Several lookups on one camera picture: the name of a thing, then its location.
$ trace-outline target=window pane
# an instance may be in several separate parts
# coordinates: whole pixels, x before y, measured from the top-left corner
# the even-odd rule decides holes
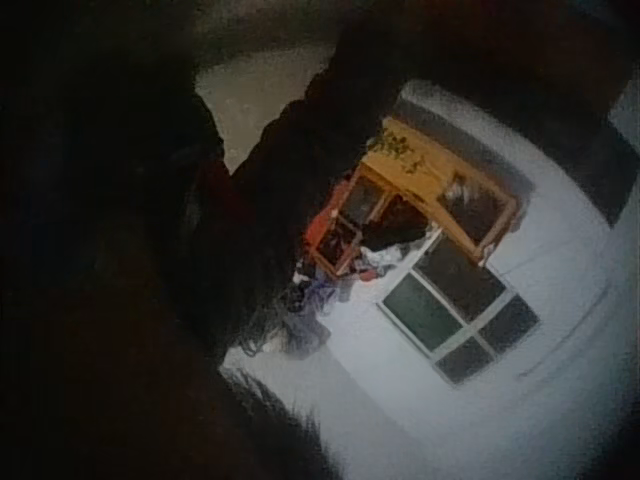
[[[411,274],[402,279],[383,303],[431,351],[462,327]]]
[[[504,285],[486,268],[474,265],[447,237],[427,252],[415,267],[435,285],[470,322],[504,291]]]
[[[340,213],[354,225],[361,227],[382,198],[382,189],[365,177],[356,180]]]
[[[324,234],[318,252],[335,267],[355,238],[356,233],[338,219]]]
[[[536,323],[536,314],[520,296],[516,296],[480,330],[480,335],[496,352],[502,353],[518,342]]]
[[[461,175],[455,176],[438,201],[476,245],[489,233],[504,209],[491,191]]]
[[[474,338],[470,338],[436,365],[453,383],[460,383],[482,370],[491,360],[491,355]]]

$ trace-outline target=dark hair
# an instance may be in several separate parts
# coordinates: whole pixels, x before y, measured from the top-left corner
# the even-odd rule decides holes
[[[342,469],[320,438],[312,414],[290,411],[269,388],[245,372],[223,377],[245,414],[244,429],[260,461],[282,480],[339,480]]]

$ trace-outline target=window frame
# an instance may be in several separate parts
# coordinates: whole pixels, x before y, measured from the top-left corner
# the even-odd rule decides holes
[[[384,289],[381,297],[376,302],[376,304],[378,308],[380,308],[380,310],[382,310],[382,312],[387,317],[389,317],[389,319],[398,328],[398,330],[400,330],[400,332],[409,340],[409,342],[421,354],[425,355],[429,359],[434,370],[436,370],[436,372],[438,372],[438,374],[449,385],[453,387],[459,387],[464,383],[466,383],[467,381],[469,381],[470,379],[474,378],[476,375],[482,373],[486,369],[486,367],[481,368],[479,371],[469,375],[464,380],[458,383],[454,383],[453,381],[451,381],[451,379],[449,379],[449,377],[444,372],[442,372],[442,370],[440,370],[440,368],[437,365],[437,363],[440,360],[442,360],[446,355],[448,355],[449,353],[453,352],[454,350],[462,346],[462,344],[467,340],[469,340],[470,338],[473,338],[491,356],[491,362],[489,363],[489,365],[494,364],[500,358],[502,358],[505,355],[505,353],[511,350],[513,346],[525,341],[525,339],[531,334],[531,332],[535,331],[538,328],[540,321],[538,319],[538,322],[536,323],[536,325],[530,328],[529,331],[527,331],[522,336],[522,338],[520,338],[516,343],[514,343],[514,345],[507,348],[502,353],[496,352],[493,349],[493,347],[491,347],[491,345],[482,337],[482,335],[480,335],[480,330],[482,330],[482,328],[484,328],[484,326],[487,325],[502,310],[502,308],[504,308],[511,300],[517,297],[518,292],[509,284],[509,282],[507,282],[502,276],[500,276],[490,265],[488,264],[484,265],[483,268],[486,268],[487,270],[489,270],[489,272],[491,272],[491,274],[494,275],[504,285],[504,291],[500,293],[500,295],[498,295],[498,297],[496,297],[496,299],[493,300],[493,302],[482,313],[480,313],[473,320],[467,323],[464,320],[463,316],[458,312],[457,308],[452,304],[452,302],[450,302],[447,299],[447,297],[443,293],[441,293],[435,285],[430,283],[430,281],[426,279],[424,275],[422,275],[419,271],[417,271],[417,269],[414,268],[416,264],[420,261],[420,259],[425,255],[425,253],[435,248],[445,236],[446,236],[446,233],[443,231],[441,227],[439,227],[433,233],[433,235],[424,242],[424,244],[420,247],[418,252],[416,252],[413,255],[413,258],[411,259],[411,261],[401,267],[401,271],[399,271],[398,274],[395,276],[393,282],[390,282],[387,288]],[[465,255],[465,252],[463,250],[460,250],[460,255]],[[458,331],[456,331],[456,333],[454,333],[451,337],[445,340],[440,346],[435,348],[433,351],[430,351],[418,338],[416,338],[416,336],[409,330],[409,328],[407,328],[404,325],[404,323],[399,318],[397,318],[393,314],[393,312],[391,312],[391,310],[389,310],[389,308],[387,308],[387,306],[384,304],[384,301],[387,298],[387,296],[393,291],[393,289],[395,289],[398,286],[398,284],[400,284],[400,282],[402,282],[405,279],[407,275],[412,275],[416,280],[418,280],[418,282],[420,282],[420,284],[423,287],[425,287],[425,289],[427,289],[427,291],[431,295],[433,295],[436,298],[436,300],[442,303],[442,305],[449,311],[451,316],[460,323],[461,328]]]

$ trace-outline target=white wall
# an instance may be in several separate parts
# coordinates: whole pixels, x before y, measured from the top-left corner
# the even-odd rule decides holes
[[[399,269],[358,285],[353,301],[338,306],[326,322],[334,332],[329,348],[447,476],[573,475],[618,426],[634,392],[637,188],[611,230],[559,167],[481,110],[424,85],[409,85],[404,96],[493,148],[535,184],[521,228],[490,266],[541,322],[496,364],[451,387],[374,303]]]

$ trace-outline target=window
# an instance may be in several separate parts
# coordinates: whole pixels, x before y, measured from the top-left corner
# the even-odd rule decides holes
[[[487,268],[443,234],[380,303],[394,323],[453,384],[481,371],[520,341],[538,318]]]
[[[364,176],[358,177],[340,213],[357,227],[362,227],[382,199],[384,191]]]

